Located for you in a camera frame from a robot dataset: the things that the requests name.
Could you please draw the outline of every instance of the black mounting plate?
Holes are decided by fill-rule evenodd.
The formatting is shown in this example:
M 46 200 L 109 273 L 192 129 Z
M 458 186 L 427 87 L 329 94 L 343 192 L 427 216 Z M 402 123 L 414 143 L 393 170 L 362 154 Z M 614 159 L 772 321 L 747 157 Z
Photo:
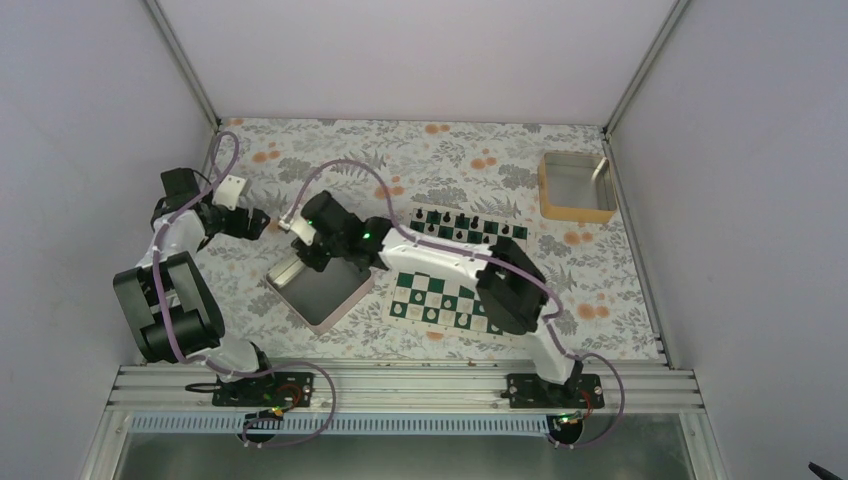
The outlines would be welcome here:
M 216 407 L 277 407 L 291 398 L 292 389 L 286 385 L 296 385 L 302 395 L 295 407 L 306 408 L 312 400 L 315 375 L 309 372 L 275 372 L 260 378 L 244 378 L 233 382 L 237 395 L 229 385 L 219 385 L 212 395 L 212 405 Z
M 529 408 L 586 408 L 586 399 L 579 393 L 580 390 L 589 395 L 589 400 L 592 402 L 592 408 L 598 409 L 604 407 L 604 394 L 595 393 L 595 388 L 601 386 L 601 377 L 591 373 L 580 375 L 577 381 L 577 395 L 573 398 L 560 396 L 561 401 L 555 402 L 551 400 L 545 388 L 550 388 L 552 385 L 544 382 L 535 373 L 512 373 L 506 376 L 506 388 L 503 393 L 504 398 L 509 398 L 509 408 L 529 409 Z

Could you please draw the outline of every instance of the wall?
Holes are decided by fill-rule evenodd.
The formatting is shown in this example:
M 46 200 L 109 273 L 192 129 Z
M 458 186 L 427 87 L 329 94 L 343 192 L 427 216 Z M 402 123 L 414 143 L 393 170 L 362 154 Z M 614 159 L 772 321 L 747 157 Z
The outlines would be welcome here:
M 0 65 L 0 476 L 76 478 L 136 355 L 112 276 L 211 130 L 137 0 L 6 2 Z
M 848 478 L 848 8 L 692 2 L 613 147 L 737 479 Z
M 219 115 L 603 125 L 673 0 L 160 0 Z

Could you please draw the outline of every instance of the chessboard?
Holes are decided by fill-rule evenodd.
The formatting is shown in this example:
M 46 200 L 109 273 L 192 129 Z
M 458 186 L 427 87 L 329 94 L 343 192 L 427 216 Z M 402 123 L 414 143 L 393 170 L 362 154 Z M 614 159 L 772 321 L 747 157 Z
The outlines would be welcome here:
M 479 213 L 413 203 L 403 216 L 411 229 L 423 235 L 460 243 L 494 244 L 498 237 L 513 239 L 527 252 L 535 246 L 528 225 Z M 382 319 L 416 330 L 472 340 L 517 345 L 518 338 L 489 323 L 477 293 L 462 285 L 421 272 L 392 272 Z

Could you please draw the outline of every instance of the purple cable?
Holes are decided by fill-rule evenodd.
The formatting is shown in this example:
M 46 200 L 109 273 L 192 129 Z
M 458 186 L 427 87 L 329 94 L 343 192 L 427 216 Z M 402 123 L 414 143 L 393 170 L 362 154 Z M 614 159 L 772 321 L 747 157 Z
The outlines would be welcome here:
M 353 165 L 353 166 L 359 167 L 359 168 L 365 170 L 366 172 L 368 172 L 369 174 L 371 174 L 371 176 L 373 176 L 377 180 L 377 183 L 379 183 L 380 187 L 383 189 L 383 194 L 386 197 L 386 206 L 388 207 L 388 210 L 389 210 L 389 220 L 392 222 L 392 226 L 395 227 L 395 229 L 398 231 L 398 233 L 402 237 L 409 240 L 410 242 L 417 243 L 419 245 L 424 245 L 425 247 L 435 248 L 437 250 L 442 250 L 442 251 L 445 251 L 445 252 L 454 253 L 454 254 L 457 254 L 457 255 L 462 255 L 464 257 L 471 257 L 472 261 L 475 260 L 475 259 L 480 259 L 480 260 L 483 260 L 483 261 L 486 261 L 486 262 L 489 262 L 489 263 L 493 263 L 493 264 L 495 264 L 495 265 L 497 265 L 501 268 L 505 268 L 505 269 L 509 270 L 510 272 L 515 273 L 516 275 L 519 275 L 520 277 L 524 278 L 525 280 L 529 281 L 530 283 L 532 283 L 533 285 L 538 287 L 540 290 L 545 292 L 545 294 L 548 296 L 548 298 L 552 299 L 554 301 L 554 303 L 556 303 L 556 306 L 557 306 L 557 310 L 555 312 L 542 316 L 542 320 L 544 320 L 545 327 L 547 327 L 548 333 L 551 336 L 551 340 L 553 340 L 554 346 L 556 346 L 557 350 L 559 350 L 559 352 L 563 356 L 565 356 L 566 358 L 574 360 L 574 361 L 578 361 L 578 362 L 583 361 L 588 357 L 597 358 L 598 360 L 603 362 L 610 369 L 612 374 L 615 376 L 615 380 L 618 382 L 618 389 L 621 392 L 621 401 L 619 402 L 618 413 L 615 416 L 615 420 L 613 421 L 613 424 L 604 433 L 602 433 L 600 436 L 598 436 L 594 440 L 580 444 L 580 446 L 571 445 L 570 446 L 571 449 L 585 448 L 585 447 L 588 447 L 588 446 L 596 445 L 599 442 L 601 442 L 602 440 L 604 440 L 605 438 L 607 438 L 607 436 L 609 436 L 610 433 L 614 432 L 618 428 L 618 426 L 621 423 L 622 418 L 624 417 L 624 382 L 621 379 L 621 375 L 619 375 L 618 370 L 616 370 L 616 368 L 612 365 L 612 363 L 610 363 L 606 358 L 602 357 L 601 355 L 598 355 L 597 353 L 591 353 L 590 352 L 590 353 L 584 354 L 583 356 L 573 355 L 573 354 L 568 353 L 568 351 L 565 349 L 565 347 L 563 347 L 562 343 L 560 343 L 560 341 L 559 341 L 559 337 L 556 335 L 556 332 L 554 331 L 553 325 L 551 325 L 551 323 L 552 323 L 551 321 L 554 318 L 560 316 L 560 314 L 563 312 L 563 310 L 565 310 L 565 306 L 563 305 L 562 300 L 560 300 L 559 295 L 557 295 L 557 293 L 552 288 L 545 285 L 544 282 L 542 282 L 541 280 L 539 280 L 535 276 L 533 276 L 530 273 L 525 272 L 524 270 L 516 267 L 515 265 L 507 263 L 503 260 L 494 258 L 490 255 L 475 254 L 474 252 L 472 252 L 470 250 L 466 250 L 466 249 L 460 248 L 460 247 L 451 247 L 450 245 L 442 245 L 442 244 L 438 244 L 438 243 L 435 243 L 435 242 L 430 242 L 428 240 L 425 240 L 425 239 L 420 238 L 420 237 L 416 237 L 415 235 L 407 232 L 400 225 L 400 223 L 398 222 L 398 219 L 397 219 L 397 215 L 395 215 L 395 210 L 394 210 L 394 206 L 392 205 L 392 197 L 391 197 L 391 194 L 389 192 L 389 187 L 386 185 L 386 182 L 384 182 L 383 179 L 380 177 L 380 174 L 378 174 L 377 171 L 374 170 L 373 168 L 369 167 L 368 165 L 366 165 L 362 162 L 358 162 L 356 160 L 348 160 L 348 159 L 330 160 L 329 162 L 326 162 L 326 163 L 320 165 L 318 168 L 316 168 L 314 171 L 312 171 L 312 173 L 310 173 L 308 177 L 306 177 L 306 180 L 303 182 L 303 186 L 300 187 L 300 191 L 297 192 L 297 197 L 295 197 L 295 199 L 294 199 L 294 204 L 293 204 L 294 206 L 289 210 L 289 212 L 286 214 L 286 216 L 284 218 L 284 220 L 287 223 L 291 223 L 292 218 L 294 218 L 295 211 L 297 211 L 297 206 L 300 205 L 301 200 L 303 200 L 303 195 L 306 193 L 306 188 L 309 186 L 309 184 L 312 183 L 313 180 L 315 180 L 315 178 L 318 176 L 318 174 L 320 174 L 322 171 L 326 170 L 327 168 L 332 167 L 333 165 Z
M 233 145 L 233 158 L 230 160 L 230 163 L 227 164 L 226 168 L 224 168 L 223 171 L 219 171 L 218 167 L 215 165 L 215 156 L 217 156 L 218 149 L 221 146 L 221 140 L 223 140 L 224 137 L 230 137 L 230 138 L 233 139 L 233 144 L 234 144 Z M 330 406 L 330 414 L 327 416 L 327 420 L 321 425 L 321 428 L 319 428 L 318 430 L 316 430 L 312 434 L 307 435 L 306 437 L 300 438 L 298 440 L 293 440 L 291 442 L 274 444 L 273 446 L 274 447 L 285 447 L 285 446 L 288 446 L 288 445 L 295 445 L 295 444 L 298 444 L 298 443 L 303 443 L 303 442 L 309 441 L 309 440 L 317 437 L 318 435 L 320 435 L 321 432 L 323 432 L 327 428 L 329 428 L 330 422 L 333 420 L 333 417 L 336 414 L 336 386 L 333 383 L 333 380 L 330 378 L 330 375 L 327 373 L 326 370 L 324 370 L 323 368 L 321 368 L 318 365 L 315 365 L 313 363 L 299 361 L 299 362 L 286 363 L 286 364 L 283 364 L 283 365 L 276 365 L 276 366 L 269 368 L 268 370 L 265 370 L 265 371 L 262 371 L 262 372 L 236 372 L 236 371 L 233 371 L 233 370 L 228 370 L 226 368 L 222 368 L 222 367 L 216 365 L 215 363 L 209 361 L 209 359 L 207 359 L 206 357 L 194 356 L 190 359 L 186 358 L 183 355 L 182 350 L 180 349 L 180 344 L 177 341 L 177 336 L 174 334 L 174 324 L 171 321 L 171 310 L 168 307 L 167 297 L 165 296 L 165 288 L 162 284 L 162 273 L 159 270 L 159 262 L 161 261 L 160 248 L 161 248 L 161 244 L 162 244 L 162 239 L 165 237 L 165 233 L 168 231 L 168 228 L 170 228 L 170 226 L 171 226 L 169 220 L 171 220 L 171 219 L 175 220 L 175 219 L 179 218 L 180 215 L 187 212 L 191 207 L 193 207 L 195 204 L 197 204 L 197 202 L 199 202 L 201 199 L 203 199 L 203 197 L 205 197 L 206 195 L 211 193 L 214 189 L 218 188 L 218 185 L 220 185 L 221 182 L 224 180 L 224 178 L 226 178 L 226 176 L 230 174 L 230 171 L 233 169 L 236 162 L 238 162 L 238 156 L 239 156 L 239 140 L 238 140 L 238 137 L 232 132 L 221 132 L 221 133 L 219 133 L 218 135 L 215 136 L 215 141 L 210 145 L 209 151 L 207 152 L 207 155 L 212 156 L 212 169 L 216 172 L 219 172 L 219 174 L 215 177 L 215 180 L 212 183 L 210 183 L 209 185 L 206 186 L 205 189 L 203 189 L 203 191 L 201 191 L 199 194 L 197 194 L 197 196 L 195 196 L 194 198 L 189 200 L 185 205 L 183 205 L 180 209 L 178 209 L 176 212 L 174 212 L 174 214 L 171 215 L 168 218 L 168 221 L 165 221 L 165 223 L 162 224 L 162 228 L 159 229 L 159 232 L 153 238 L 153 284 L 154 284 L 154 287 L 156 288 L 156 295 L 159 299 L 159 305 L 161 306 L 161 309 L 162 309 L 162 323 L 165 324 L 165 333 L 168 336 L 168 343 L 171 345 L 171 350 L 174 352 L 174 357 L 180 363 L 191 363 L 191 362 L 201 361 L 207 367 L 209 367 L 209 369 L 214 370 L 215 372 L 218 372 L 220 374 L 227 375 L 227 376 L 235 376 L 235 377 L 241 377 L 241 378 L 258 378 L 258 377 L 263 377 L 263 376 L 268 375 L 270 373 L 274 373 L 276 371 L 282 370 L 284 368 L 290 368 L 290 367 L 293 367 L 293 366 L 309 367 L 309 368 L 312 368 L 314 370 L 317 370 L 321 375 L 324 376 L 324 378 L 327 379 L 327 383 L 330 384 L 330 393 L 332 395 L 332 402 L 333 403 Z

